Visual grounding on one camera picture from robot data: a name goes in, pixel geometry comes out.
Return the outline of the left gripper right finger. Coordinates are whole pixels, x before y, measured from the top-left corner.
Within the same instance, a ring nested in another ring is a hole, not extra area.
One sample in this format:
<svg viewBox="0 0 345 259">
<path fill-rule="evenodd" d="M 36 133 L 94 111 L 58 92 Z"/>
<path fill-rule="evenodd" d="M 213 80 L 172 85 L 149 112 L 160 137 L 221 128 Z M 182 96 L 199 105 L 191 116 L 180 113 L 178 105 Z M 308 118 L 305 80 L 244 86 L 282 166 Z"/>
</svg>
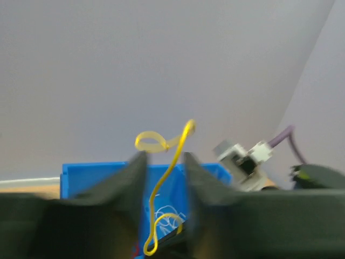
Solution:
<svg viewBox="0 0 345 259">
<path fill-rule="evenodd" d="M 344 190 L 242 192 L 184 153 L 194 258 L 344 258 Z"/>
</svg>

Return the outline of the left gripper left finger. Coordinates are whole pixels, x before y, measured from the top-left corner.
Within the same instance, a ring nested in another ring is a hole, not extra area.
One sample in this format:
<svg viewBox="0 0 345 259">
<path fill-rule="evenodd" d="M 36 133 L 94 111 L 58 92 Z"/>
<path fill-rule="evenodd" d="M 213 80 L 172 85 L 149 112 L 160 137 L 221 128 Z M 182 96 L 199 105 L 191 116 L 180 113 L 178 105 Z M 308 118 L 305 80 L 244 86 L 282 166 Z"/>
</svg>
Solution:
<svg viewBox="0 0 345 259">
<path fill-rule="evenodd" d="M 130 258 L 138 241 L 148 156 L 72 199 L 1 194 L 1 258 Z"/>
</svg>

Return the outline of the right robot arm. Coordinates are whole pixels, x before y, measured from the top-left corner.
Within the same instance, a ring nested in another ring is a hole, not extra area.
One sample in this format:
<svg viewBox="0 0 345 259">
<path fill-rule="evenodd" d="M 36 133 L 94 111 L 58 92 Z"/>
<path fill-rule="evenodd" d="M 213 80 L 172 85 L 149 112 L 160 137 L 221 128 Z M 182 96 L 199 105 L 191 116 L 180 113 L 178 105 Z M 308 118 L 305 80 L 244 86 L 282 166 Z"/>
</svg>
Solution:
<svg viewBox="0 0 345 259">
<path fill-rule="evenodd" d="M 344 174 L 333 168 L 302 164 L 291 169 L 293 189 L 344 189 Z"/>
</svg>

